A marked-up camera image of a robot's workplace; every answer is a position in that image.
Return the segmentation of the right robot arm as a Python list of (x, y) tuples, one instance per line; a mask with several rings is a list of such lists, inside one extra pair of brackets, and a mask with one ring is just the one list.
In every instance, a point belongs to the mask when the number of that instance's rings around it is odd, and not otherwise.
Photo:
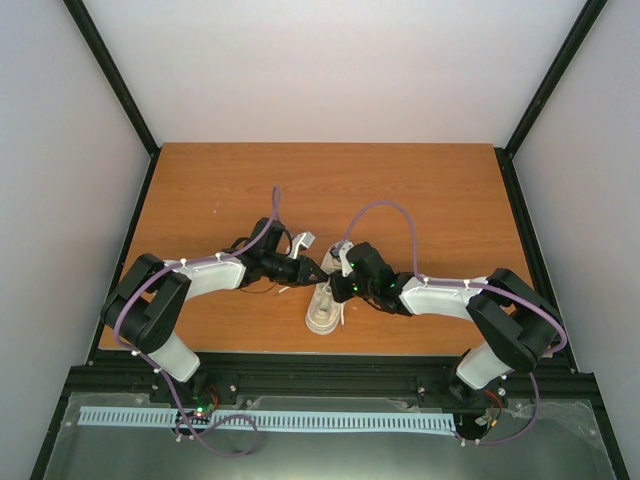
[(396, 272), (368, 242), (340, 242), (327, 257), (335, 263), (328, 278), (337, 303), (359, 297), (387, 314), (472, 322), (484, 342), (455, 367), (457, 381), (471, 390), (511, 372), (530, 373), (567, 344), (559, 312), (508, 269), (475, 279)]

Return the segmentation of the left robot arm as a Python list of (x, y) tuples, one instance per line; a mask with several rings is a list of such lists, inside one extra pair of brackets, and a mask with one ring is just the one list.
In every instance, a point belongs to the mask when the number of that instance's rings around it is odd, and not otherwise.
[(314, 241), (309, 231), (292, 236), (281, 222), (263, 217), (250, 236), (211, 256), (171, 261), (143, 254), (107, 297), (100, 321), (172, 377), (172, 388), (184, 401), (197, 402), (207, 393), (208, 378), (198, 371), (199, 357), (175, 332), (184, 303), (263, 278), (285, 287), (323, 283), (328, 275), (302, 254)]

